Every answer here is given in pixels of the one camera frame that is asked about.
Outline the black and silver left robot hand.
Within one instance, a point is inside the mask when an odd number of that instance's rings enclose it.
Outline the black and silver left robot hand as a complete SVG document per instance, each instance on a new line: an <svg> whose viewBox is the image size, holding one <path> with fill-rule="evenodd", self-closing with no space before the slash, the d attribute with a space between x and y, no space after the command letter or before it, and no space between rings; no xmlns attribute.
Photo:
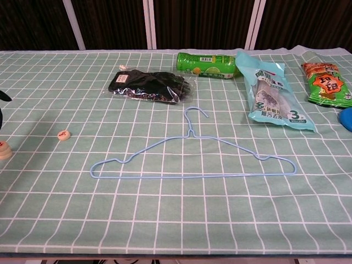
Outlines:
<svg viewBox="0 0 352 264"><path fill-rule="evenodd" d="M0 99L5 102L10 102L12 101L11 97L8 96L5 92L0 91ZM0 109L0 129L2 128L3 124L3 113L2 110Z"/></svg>

